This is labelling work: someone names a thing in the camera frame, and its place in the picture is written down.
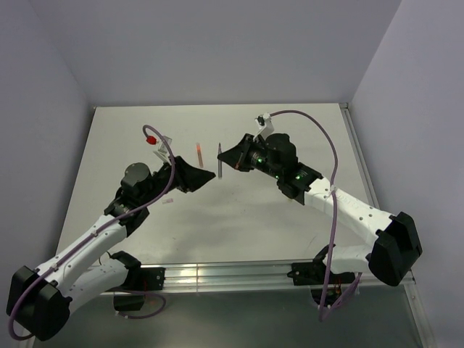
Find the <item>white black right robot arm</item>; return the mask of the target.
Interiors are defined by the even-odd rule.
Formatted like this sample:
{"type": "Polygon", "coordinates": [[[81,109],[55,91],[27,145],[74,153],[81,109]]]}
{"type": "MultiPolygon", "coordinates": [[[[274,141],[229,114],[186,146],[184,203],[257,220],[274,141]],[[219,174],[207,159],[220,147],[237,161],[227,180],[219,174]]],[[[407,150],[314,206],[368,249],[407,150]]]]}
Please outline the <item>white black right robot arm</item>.
{"type": "Polygon", "coordinates": [[[283,195],[336,218],[363,240],[358,246],[325,246],[311,262],[294,264],[288,276],[296,285],[349,283],[357,273],[371,273],[397,286],[423,252],[411,216],[378,210],[331,188],[327,178],[298,160],[297,148],[285,133],[267,138],[246,134],[217,158],[240,172],[259,170],[274,177],[283,195]]]}

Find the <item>aluminium side rail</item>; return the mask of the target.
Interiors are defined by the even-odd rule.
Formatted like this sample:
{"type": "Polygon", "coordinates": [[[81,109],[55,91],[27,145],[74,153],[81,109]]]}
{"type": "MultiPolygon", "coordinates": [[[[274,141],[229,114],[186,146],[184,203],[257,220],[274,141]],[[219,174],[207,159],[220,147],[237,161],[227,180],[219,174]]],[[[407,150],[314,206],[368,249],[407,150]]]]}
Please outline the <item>aluminium side rail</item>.
{"type": "MultiPolygon", "coordinates": [[[[349,110],[348,103],[339,103],[339,108],[341,110],[341,115],[343,117],[345,126],[348,131],[349,139],[351,145],[355,152],[355,158],[357,162],[358,169],[360,170],[363,185],[367,193],[368,202],[372,203],[374,207],[379,208],[380,204],[378,203],[378,198],[373,186],[373,182],[370,178],[368,167],[366,165],[363,151],[358,140],[354,123],[352,122],[352,117],[349,110]]],[[[412,321],[418,332],[419,336],[419,347],[437,347],[436,339],[434,333],[429,323],[428,317],[426,315],[425,308],[421,301],[421,296],[418,290],[417,279],[413,272],[410,272],[412,275],[412,280],[404,283],[402,287],[404,288],[405,295],[407,297],[407,306],[410,309],[412,321]]]]}

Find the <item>orange pen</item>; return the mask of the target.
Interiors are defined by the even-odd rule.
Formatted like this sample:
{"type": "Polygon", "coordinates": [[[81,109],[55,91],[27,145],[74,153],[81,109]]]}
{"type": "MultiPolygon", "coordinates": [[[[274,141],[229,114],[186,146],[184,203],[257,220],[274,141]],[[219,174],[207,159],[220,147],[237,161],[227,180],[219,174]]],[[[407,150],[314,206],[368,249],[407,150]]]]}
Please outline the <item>orange pen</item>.
{"type": "Polygon", "coordinates": [[[201,148],[200,143],[196,143],[196,153],[197,153],[197,158],[199,162],[199,167],[204,168],[204,162],[202,158],[202,148],[201,148]]]}

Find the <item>aluminium mounting rail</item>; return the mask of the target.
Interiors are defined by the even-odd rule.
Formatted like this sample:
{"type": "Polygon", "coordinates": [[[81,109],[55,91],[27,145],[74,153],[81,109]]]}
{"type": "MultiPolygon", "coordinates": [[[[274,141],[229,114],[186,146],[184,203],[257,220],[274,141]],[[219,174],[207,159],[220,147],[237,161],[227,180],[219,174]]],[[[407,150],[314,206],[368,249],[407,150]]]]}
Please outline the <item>aluminium mounting rail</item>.
{"type": "Polygon", "coordinates": [[[145,264],[131,290],[170,294],[321,289],[296,279],[291,261],[145,264]]]}

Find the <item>purple pen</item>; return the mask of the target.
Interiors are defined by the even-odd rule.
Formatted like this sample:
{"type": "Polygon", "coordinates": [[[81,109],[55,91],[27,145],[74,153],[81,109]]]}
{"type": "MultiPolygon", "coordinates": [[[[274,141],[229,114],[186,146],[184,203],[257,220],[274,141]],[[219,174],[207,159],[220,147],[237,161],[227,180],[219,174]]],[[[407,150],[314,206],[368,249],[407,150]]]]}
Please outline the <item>purple pen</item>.
{"type": "Polygon", "coordinates": [[[218,147],[217,147],[217,177],[218,179],[222,179],[223,177],[223,164],[219,158],[221,154],[222,154],[222,146],[221,146],[221,143],[219,142],[218,147]]]}

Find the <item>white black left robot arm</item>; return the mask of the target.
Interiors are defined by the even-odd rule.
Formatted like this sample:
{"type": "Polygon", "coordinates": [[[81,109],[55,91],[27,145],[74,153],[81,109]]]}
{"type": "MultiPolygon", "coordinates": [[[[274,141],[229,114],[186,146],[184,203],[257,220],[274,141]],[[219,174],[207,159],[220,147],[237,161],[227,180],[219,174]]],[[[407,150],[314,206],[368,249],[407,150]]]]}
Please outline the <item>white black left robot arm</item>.
{"type": "Polygon", "coordinates": [[[46,341],[101,293],[136,288],[141,263],[135,257],[116,252],[98,267],[93,263],[142,225],[149,216],[149,205],[173,189],[194,192],[213,178],[213,172],[193,167],[180,156],[155,172],[141,162],[129,165],[115,198],[80,238],[36,268],[23,266],[12,276],[7,302],[9,335],[16,341],[32,337],[46,341]]]}

